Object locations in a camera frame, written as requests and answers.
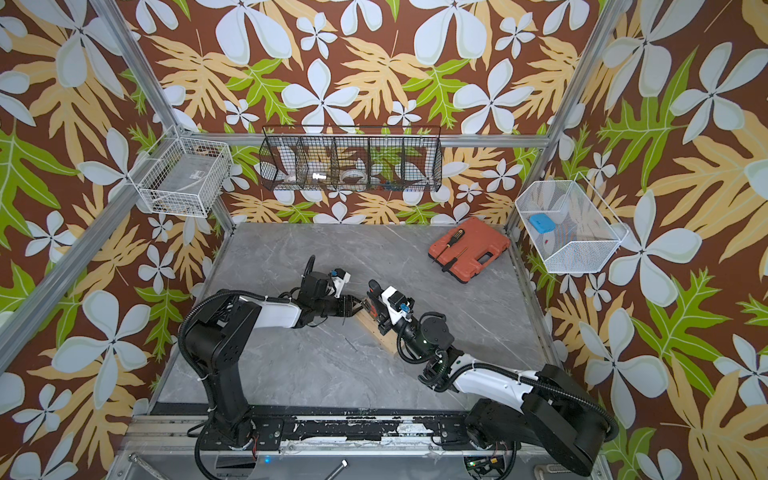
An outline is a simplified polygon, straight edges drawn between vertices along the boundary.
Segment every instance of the gray marble tabletop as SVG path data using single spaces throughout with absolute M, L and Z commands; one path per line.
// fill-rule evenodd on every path
M 342 267 L 344 293 L 362 297 L 367 283 L 395 286 L 415 299 L 415 312 L 443 312 L 454 346 L 515 369 L 540 369 L 545 358 L 505 253 L 462 284 L 427 256 L 450 227 L 239 225 L 207 292 L 221 288 L 277 295 L 300 283 L 310 255 L 315 271 Z M 253 332 L 240 357 L 243 390 L 252 404 L 362 409 L 463 410 L 477 396 L 435 393 L 416 378 L 419 366 L 388 354 L 355 319 L 330 317 L 316 328 Z M 161 402 L 204 403 L 205 392 L 177 357 Z

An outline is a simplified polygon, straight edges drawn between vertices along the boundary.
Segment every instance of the screwdriver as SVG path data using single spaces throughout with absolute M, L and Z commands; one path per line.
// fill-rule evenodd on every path
M 442 271 L 443 271 L 443 272 L 447 272 L 448 270 L 450 270 L 450 269 L 451 269 L 451 267 L 453 266 L 453 264 L 454 264 L 454 263 L 456 263 L 456 260 L 458 260 L 458 258 L 459 258 L 459 257 L 462 255 L 462 253 L 464 253 L 465 251 L 467 251 L 467 247 L 464 247 L 464 250 L 462 250 L 461 252 L 459 252 L 459 253 L 458 253 L 458 255 L 456 255 L 455 257 L 453 257 L 452 259 L 450 259 L 450 260 L 449 260 L 449 261 L 448 261 L 448 262 L 447 262 L 445 265 L 443 265 L 443 266 L 442 266 Z
M 440 252 L 440 253 L 438 253 L 437 255 L 435 255 L 435 259 L 434 259 L 432 262 L 433 262 L 433 263 L 434 263 L 434 262 L 436 262 L 436 261 L 437 261 L 437 257 L 440 257 L 442 254 L 444 254 L 444 253 L 445 253 L 445 251 L 446 251 L 447 249 L 449 249 L 449 248 L 453 247 L 453 245 L 454 245 L 456 242 L 458 242 L 458 241 L 459 241 L 459 240 L 460 240 L 460 239 L 461 239 L 463 236 L 464 236 L 464 229 L 463 229 L 463 228 L 459 228 L 459 229 L 456 231 L 456 233 L 454 233 L 454 234 L 453 234 L 453 236 L 451 237 L 451 239 L 450 239 L 450 240 L 448 240 L 448 245 L 446 245 L 446 246 L 445 246 L 445 248 L 444 248 L 444 249 L 442 249 L 442 252 Z

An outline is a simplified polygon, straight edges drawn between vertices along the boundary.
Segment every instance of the orange toolbox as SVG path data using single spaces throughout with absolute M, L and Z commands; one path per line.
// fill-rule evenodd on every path
M 459 239 L 449 246 L 449 241 L 455 235 L 460 235 Z M 443 271 L 449 272 L 459 282 L 467 283 L 510 245 L 511 241 L 506 235 L 482 220 L 470 217 L 434 242 L 429 248 L 429 258 L 436 258 L 443 266 Z

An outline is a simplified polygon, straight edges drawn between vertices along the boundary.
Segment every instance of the brown wallpaper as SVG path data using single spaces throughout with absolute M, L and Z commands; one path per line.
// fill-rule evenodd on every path
M 179 121 L 228 133 L 265 125 L 316 133 L 302 125 L 325 123 L 545 134 L 601 9 L 512 0 L 119 5 Z M 443 21 L 445 31 L 436 28 Z M 405 195 L 273 193 L 261 187 L 257 149 L 234 153 L 224 198 L 237 221 L 450 223 L 476 215 L 500 224 L 536 151 L 448 149 L 442 188 Z
M 160 128 L 85 0 L 0 1 L 0 15 L 5 324 L 130 187 L 126 174 Z M 131 211 L 0 376 L 0 478 L 106 475 L 220 242 L 214 219 Z
M 301 125 L 314 107 L 298 107 L 301 102 L 292 95 L 286 106 L 283 89 L 298 84 L 312 90 L 309 66 L 320 60 L 330 72 L 329 96 L 359 89 L 357 95 L 347 91 L 337 105 L 354 124 L 385 126 L 406 110 L 419 117 L 411 117 L 413 124 L 440 125 L 444 133 L 482 133 L 482 122 L 472 131 L 462 122 L 489 103 L 489 73 L 507 60 L 509 72 L 493 77 L 492 93 L 516 94 L 496 102 L 502 121 L 489 115 L 485 125 L 494 134 L 502 132 L 499 125 L 505 133 L 514 125 L 516 131 L 535 134 L 557 110 L 600 8 L 598 2 L 528 0 L 466 1 L 458 7 L 448 0 L 270 0 L 242 6 L 230 0 L 179 0 L 167 2 L 168 9 L 153 8 L 157 3 L 120 2 L 120 7 L 141 35 L 139 44 L 161 84 L 184 88 L 185 95 L 172 96 L 191 118 L 190 127 L 211 132 L 223 131 L 227 115 L 240 111 L 258 117 L 249 120 L 256 130 L 265 124 Z M 318 13 L 324 20 L 316 18 Z M 458 32 L 456 15 L 466 25 Z M 445 32 L 431 29 L 446 18 Z M 255 27 L 270 34 L 259 36 Z M 485 44 L 478 44 L 483 37 Z M 467 84 L 483 90 L 485 100 L 465 90 L 465 101 L 457 104 L 454 94 Z M 246 101 L 245 108 L 239 100 Z M 328 114 L 325 122 L 338 124 Z M 230 124 L 235 131 L 247 130 L 247 125 Z
M 586 174 L 636 241 L 564 276 L 521 238 L 566 368 L 622 424 L 604 447 L 614 478 L 768 472 L 765 13 L 633 5 L 547 178 Z

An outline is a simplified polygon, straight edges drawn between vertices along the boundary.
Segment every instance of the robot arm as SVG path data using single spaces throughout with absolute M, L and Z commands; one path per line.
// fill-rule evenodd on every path
M 563 466 L 589 475 L 600 447 L 618 433 L 615 420 L 563 370 L 506 369 L 455 348 L 445 315 L 413 313 L 414 301 L 394 287 L 369 282 L 365 307 L 381 334 L 397 332 L 397 350 L 408 363 L 425 364 L 419 380 L 436 392 L 452 389 L 485 397 L 467 417 L 467 431 L 480 448 L 496 442 L 544 447 Z
M 245 445 L 251 430 L 237 362 L 253 329 L 316 326 L 316 316 L 352 316 L 362 309 L 360 300 L 341 294 L 349 273 L 314 272 L 314 264 L 312 255 L 301 285 L 278 297 L 221 290 L 195 306 L 179 329 L 180 353 L 205 387 L 212 425 L 233 445 Z
M 231 448 L 248 445 L 252 438 L 250 405 L 237 363 L 253 329 L 313 326 L 315 316 L 351 316 L 363 306 L 378 321 L 381 334 L 395 330 L 400 358 L 424 365 L 419 380 L 425 386 L 436 392 L 452 389 L 484 397 L 465 419 L 468 437 L 480 449 L 501 442 L 540 445 L 564 467 L 589 475 L 603 442 L 618 433 L 615 420 L 558 367 L 546 365 L 533 372 L 480 362 L 453 346 L 454 337 L 442 313 L 426 312 L 416 319 L 413 298 L 394 287 L 384 290 L 374 280 L 358 306 L 361 302 L 354 296 L 341 295 L 349 274 L 341 269 L 330 274 L 313 272 L 313 260 L 301 285 L 290 292 L 265 297 L 222 290 L 196 305 L 179 329 L 180 354 L 206 389 L 206 425 Z

